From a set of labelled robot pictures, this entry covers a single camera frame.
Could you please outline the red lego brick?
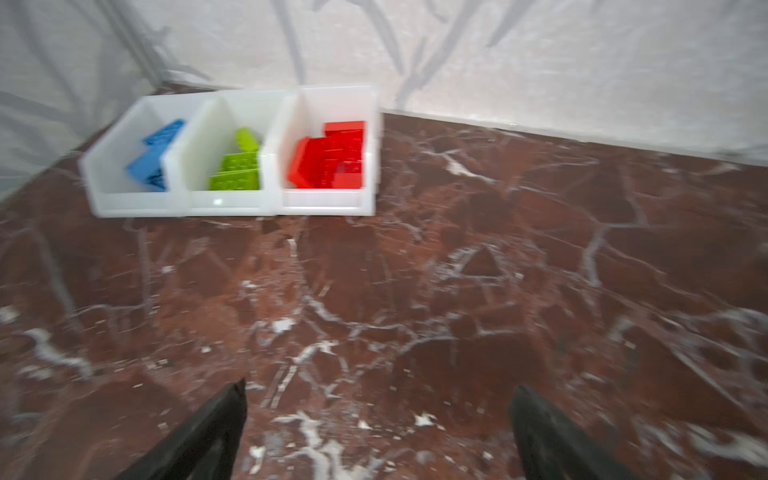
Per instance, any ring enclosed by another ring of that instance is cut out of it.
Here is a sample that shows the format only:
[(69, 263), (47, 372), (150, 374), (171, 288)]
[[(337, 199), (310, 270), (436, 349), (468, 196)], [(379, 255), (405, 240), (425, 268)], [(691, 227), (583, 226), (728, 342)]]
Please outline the red lego brick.
[(323, 126), (327, 150), (362, 149), (365, 137), (365, 121), (327, 122)]
[(332, 189), (360, 189), (363, 186), (361, 160), (337, 160), (334, 162), (330, 187)]
[(325, 138), (299, 140), (288, 169), (288, 181), (297, 189), (329, 188), (331, 175), (325, 153)]

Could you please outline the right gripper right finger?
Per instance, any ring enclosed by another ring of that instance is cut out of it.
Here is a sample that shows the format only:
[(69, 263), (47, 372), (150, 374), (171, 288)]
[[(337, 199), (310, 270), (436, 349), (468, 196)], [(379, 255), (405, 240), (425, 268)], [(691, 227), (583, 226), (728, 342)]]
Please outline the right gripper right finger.
[(533, 388), (518, 385), (508, 406), (527, 479), (634, 479), (636, 475)]

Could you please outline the blue lego brick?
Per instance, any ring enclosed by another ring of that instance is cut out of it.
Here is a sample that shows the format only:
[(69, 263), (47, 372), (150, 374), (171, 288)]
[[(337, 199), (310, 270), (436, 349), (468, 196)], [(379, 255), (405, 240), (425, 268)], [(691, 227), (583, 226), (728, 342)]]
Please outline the blue lego brick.
[(184, 125), (185, 125), (184, 119), (176, 119), (166, 124), (159, 130), (144, 137), (142, 139), (142, 142), (147, 146), (167, 145), (173, 141), (175, 136), (184, 127)]
[(167, 144), (146, 145), (144, 152), (125, 167), (128, 175), (150, 191), (167, 190), (161, 159), (167, 150)]

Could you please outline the green lego brick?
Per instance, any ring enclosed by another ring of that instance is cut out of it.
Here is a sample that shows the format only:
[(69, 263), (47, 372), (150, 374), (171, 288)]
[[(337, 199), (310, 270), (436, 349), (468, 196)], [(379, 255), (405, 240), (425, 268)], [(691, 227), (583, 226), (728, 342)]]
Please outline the green lego brick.
[(257, 153), (259, 151), (260, 142), (247, 127), (239, 128), (236, 131), (235, 140), (243, 153)]
[(258, 153), (232, 153), (223, 156), (220, 172), (258, 170)]
[(211, 191), (259, 190), (257, 169), (219, 171), (209, 179)]

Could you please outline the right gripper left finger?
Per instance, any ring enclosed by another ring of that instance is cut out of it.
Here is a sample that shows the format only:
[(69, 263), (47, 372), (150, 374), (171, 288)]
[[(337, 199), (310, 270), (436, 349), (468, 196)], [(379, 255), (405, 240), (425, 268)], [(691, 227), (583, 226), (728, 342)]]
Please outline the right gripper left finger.
[(223, 388), (117, 477), (229, 480), (247, 413), (246, 381), (241, 379)]

